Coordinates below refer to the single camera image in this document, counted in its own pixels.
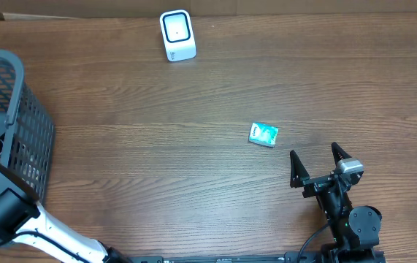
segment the plastic basket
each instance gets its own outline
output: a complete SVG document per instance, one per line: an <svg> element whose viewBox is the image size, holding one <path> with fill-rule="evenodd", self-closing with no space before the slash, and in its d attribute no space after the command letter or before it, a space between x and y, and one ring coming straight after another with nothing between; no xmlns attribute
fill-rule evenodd
<svg viewBox="0 0 417 263"><path fill-rule="evenodd" d="M24 83L21 60L0 50L0 163L22 178L45 200L56 128Z"/></svg>

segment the wood grain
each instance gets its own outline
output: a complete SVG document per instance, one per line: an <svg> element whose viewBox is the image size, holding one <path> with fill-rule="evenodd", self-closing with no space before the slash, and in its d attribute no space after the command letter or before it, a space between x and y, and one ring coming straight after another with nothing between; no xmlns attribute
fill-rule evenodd
<svg viewBox="0 0 417 263"><path fill-rule="evenodd" d="M155 18L0 23L57 126L47 209L129 256L281 254L324 217L288 186L339 142L365 166L355 206L378 249L417 262L417 14L194 18L198 54L168 63ZM247 142L252 121L278 146ZM326 233L310 249L330 241ZM0 262L54 262L15 245Z"/></svg>

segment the wooden surface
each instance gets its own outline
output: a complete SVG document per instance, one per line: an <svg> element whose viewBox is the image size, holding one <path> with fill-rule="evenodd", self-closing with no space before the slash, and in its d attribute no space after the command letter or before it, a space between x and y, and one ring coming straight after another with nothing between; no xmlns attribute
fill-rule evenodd
<svg viewBox="0 0 417 263"><path fill-rule="evenodd" d="M382 212L378 248L417 262L417 14L193 26L197 57L168 63L157 18L0 22L56 122L47 209L129 256L296 251L324 215L289 188L288 153L322 175L337 141L365 164L350 198ZM247 142L252 121L276 148ZM15 245L0 262L54 260Z"/></svg>

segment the wooden table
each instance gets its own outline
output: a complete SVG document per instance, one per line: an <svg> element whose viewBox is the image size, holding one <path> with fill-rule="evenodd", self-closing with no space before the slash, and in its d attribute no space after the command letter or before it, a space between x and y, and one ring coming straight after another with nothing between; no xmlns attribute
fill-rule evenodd
<svg viewBox="0 0 417 263"><path fill-rule="evenodd" d="M378 249L417 262L417 13L193 26L197 57L169 63L157 18L0 22L56 122L47 209L129 256L297 251L324 215L289 188L288 153L323 175L337 141L366 166L350 198L382 212ZM253 121L276 148L248 143Z"/></svg>

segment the white device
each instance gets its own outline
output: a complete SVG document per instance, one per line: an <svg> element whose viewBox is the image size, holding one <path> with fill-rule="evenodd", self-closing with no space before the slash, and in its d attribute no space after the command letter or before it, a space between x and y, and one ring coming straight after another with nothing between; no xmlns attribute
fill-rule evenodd
<svg viewBox="0 0 417 263"><path fill-rule="evenodd" d="M187 11L179 9L165 12L159 18L159 23L169 61L181 61L196 55L191 17Z"/></svg>

